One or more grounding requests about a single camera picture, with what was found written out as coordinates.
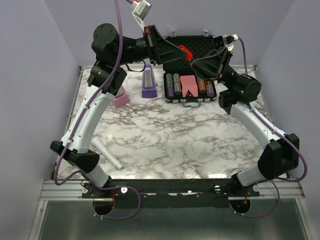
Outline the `red key fob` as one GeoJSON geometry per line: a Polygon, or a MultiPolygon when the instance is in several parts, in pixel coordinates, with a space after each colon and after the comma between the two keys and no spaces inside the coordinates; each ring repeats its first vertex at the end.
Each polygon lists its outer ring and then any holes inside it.
{"type": "Polygon", "coordinates": [[[190,61],[193,58],[193,53],[184,45],[179,45],[178,47],[186,53],[186,57],[184,58],[185,60],[190,61]]]}

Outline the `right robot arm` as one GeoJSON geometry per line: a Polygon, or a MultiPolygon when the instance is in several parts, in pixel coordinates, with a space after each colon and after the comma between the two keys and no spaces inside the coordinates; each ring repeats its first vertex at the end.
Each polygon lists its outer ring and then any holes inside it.
{"type": "Polygon", "coordinates": [[[226,47],[210,51],[205,57],[190,60],[202,80],[217,80],[226,90],[219,93],[219,106],[242,123],[263,148],[258,162],[232,176],[230,191],[241,196],[248,186],[273,180],[299,165],[300,140],[275,127],[251,105],[257,100],[262,84],[248,74],[238,74],[229,65],[231,51],[226,47]]]}

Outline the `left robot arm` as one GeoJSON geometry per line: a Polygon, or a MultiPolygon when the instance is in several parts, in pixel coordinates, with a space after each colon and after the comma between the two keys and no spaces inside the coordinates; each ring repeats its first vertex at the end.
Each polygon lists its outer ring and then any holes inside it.
{"type": "Polygon", "coordinates": [[[114,100],[127,76],[123,65],[149,59],[154,65],[188,57],[188,53],[166,39],[155,25],[144,27],[141,38],[122,35],[122,28],[110,23],[99,25],[93,32],[91,48],[96,54],[80,108],[60,140],[50,149],[93,182],[93,191],[101,198],[111,191],[109,175],[99,165],[99,155],[90,150],[91,139],[108,105],[114,100]]]}

